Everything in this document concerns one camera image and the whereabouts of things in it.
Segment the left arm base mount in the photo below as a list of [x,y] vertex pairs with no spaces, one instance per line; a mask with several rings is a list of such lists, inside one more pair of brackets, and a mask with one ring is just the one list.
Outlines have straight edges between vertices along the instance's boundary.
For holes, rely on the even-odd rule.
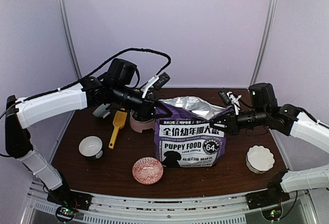
[[55,217],[59,222],[70,222],[80,210],[87,211],[91,201],[90,194],[72,191],[65,200],[58,200],[60,206],[55,210]]

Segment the purple puppy food bag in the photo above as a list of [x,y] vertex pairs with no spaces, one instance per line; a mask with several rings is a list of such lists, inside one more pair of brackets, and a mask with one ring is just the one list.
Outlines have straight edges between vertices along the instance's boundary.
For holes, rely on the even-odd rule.
[[231,111],[200,97],[162,99],[172,112],[155,121],[155,155],[165,167],[212,167],[225,153],[226,135],[210,120]]

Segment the yellow plastic scoop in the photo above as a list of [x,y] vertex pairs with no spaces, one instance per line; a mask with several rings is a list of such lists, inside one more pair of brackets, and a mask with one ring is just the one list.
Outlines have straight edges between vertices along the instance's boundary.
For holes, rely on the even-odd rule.
[[127,112],[125,109],[120,109],[115,113],[114,119],[113,119],[113,132],[109,141],[108,148],[109,149],[114,149],[116,139],[118,136],[118,133],[120,129],[122,129],[125,126],[126,123],[126,118],[127,118]]

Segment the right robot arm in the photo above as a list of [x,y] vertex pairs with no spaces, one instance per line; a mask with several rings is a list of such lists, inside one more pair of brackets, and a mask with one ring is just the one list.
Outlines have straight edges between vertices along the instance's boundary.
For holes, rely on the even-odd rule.
[[[241,110],[242,101],[234,94],[220,91],[222,102],[228,111],[210,120],[210,127],[230,135],[237,135],[242,129],[258,126],[276,130],[286,136],[304,140],[321,150],[328,152],[328,125],[315,119],[308,111],[291,104],[278,106],[270,83],[253,84],[248,88],[251,106]],[[302,171],[282,171],[267,185],[264,200],[268,204],[276,203],[283,192],[328,188],[328,165]]]

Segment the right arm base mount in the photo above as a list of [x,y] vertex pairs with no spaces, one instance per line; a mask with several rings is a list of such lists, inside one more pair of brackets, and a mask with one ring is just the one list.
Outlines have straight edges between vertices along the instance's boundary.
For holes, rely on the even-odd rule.
[[261,209],[263,218],[273,223],[281,221],[292,211],[298,199],[298,191],[294,192],[294,197],[290,209],[286,212],[283,210],[283,202],[290,200],[289,193],[264,190],[248,193],[246,200],[249,210]]

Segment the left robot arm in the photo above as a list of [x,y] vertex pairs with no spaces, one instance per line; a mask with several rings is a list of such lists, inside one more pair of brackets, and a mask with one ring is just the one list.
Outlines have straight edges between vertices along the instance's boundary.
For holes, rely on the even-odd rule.
[[62,205],[74,201],[64,176],[50,165],[30,142],[28,127],[51,117],[74,110],[115,103],[133,110],[140,117],[167,118],[172,112],[159,101],[147,98],[150,87],[161,89],[170,79],[165,72],[150,79],[142,92],[129,87],[137,66],[123,59],[114,59],[104,74],[86,77],[38,97],[9,96],[5,112],[5,149],[8,156],[23,163],[49,189]]

